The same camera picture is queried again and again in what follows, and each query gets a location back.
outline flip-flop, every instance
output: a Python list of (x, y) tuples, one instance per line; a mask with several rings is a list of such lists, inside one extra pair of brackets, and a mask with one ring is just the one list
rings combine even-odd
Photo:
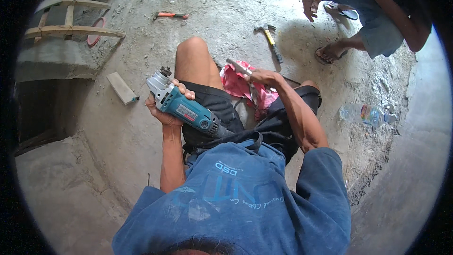
[(330, 44), (326, 46), (326, 48), (324, 49), (324, 53), (327, 54), (329, 57), (333, 58), (332, 61), (327, 61), (325, 59), (323, 59), (322, 57), (320, 57), (318, 54), (316, 54), (318, 52), (318, 50), (320, 50), (322, 47), (318, 47), (315, 51), (314, 51), (314, 57), (316, 58), (316, 60), (321, 63), (321, 64), (324, 64), (324, 65), (331, 65), (333, 64), (335, 61), (337, 60), (340, 60), (343, 56), (345, 56), (348, 51), (344, 51), (340, 57), (336, 56), (335, 54), (329, 52), (330, 50)]
[(341, 10), (338, 7), (338, 3), (335, 3), (333, 1), (326, 1), (324, 2), (323, 5), (327, 13), (338, 14), (350, 20), (359, 19), (359, 15), (357, 14), (357, 12), (355, 12), (354, 10)]

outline blue angle grinder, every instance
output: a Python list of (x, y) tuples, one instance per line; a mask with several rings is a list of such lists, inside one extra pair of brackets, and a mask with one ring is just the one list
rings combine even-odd
[(214, 138), (232, 135), (233, 132), (220, 125), (220, 120), (210, 110), (192, 99), (187, 99), (171, 82), (170, 67), (161, 67), (146, 79), (146, 84), (156, 100), (156, 108), (167, 112), (198, 131)]

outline plastic water bottle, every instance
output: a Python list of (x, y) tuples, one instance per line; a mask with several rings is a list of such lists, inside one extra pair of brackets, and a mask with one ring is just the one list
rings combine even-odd
[(340, 108), (340, 117), (350, 122), (365, 123), (378, 127), (383, 122), (394, 122), (396, 115), (390, 114), (381, 106), (366, 104), (345, 104)]

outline bottle label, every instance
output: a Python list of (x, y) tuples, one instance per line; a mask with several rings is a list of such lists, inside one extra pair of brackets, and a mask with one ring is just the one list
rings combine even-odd
[(363, 105), (360, 110), (360, 118), (362, 118), (363, 123), (372, 125), (371, 123), (371, 108), (370, 105)]

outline black shorts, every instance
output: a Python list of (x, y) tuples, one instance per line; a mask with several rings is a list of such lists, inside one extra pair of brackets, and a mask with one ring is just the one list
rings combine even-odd
[[(210, 149), (218, 143), (235, 142), (240, 143), (250, 139), (255, 132), (260, 132), (263, 136), (263, 142), (283, 152), (286, 157), (286, 163), (297, 152), (298, 145), (289, 124), (285, 107), (280, 97), (276, 99), (267, 111), (267, 116), (257, 124), (253, 129), (245, 130), (239, 119), (239, 114), (231, 104), (230, 94), (209, 86), (199, 85), (191, 82), (180, 81), (186, 88), (195, 92), (195, 100), (209, 109), (220, 119), (221, 124), (231, 132), (236, 134), (222, 140), (214, 140), (196, 130), (195, 128), (184, 124), (183, 136), (186, 144), (184, 150), (190, 154), (202, 152), (204, 149)], [(318, 89), (312, 86), (302, 86), (297, 88), (296, 93), (312, 109), (316, 115), (318, 108), (321, 106), (321, 95)]]

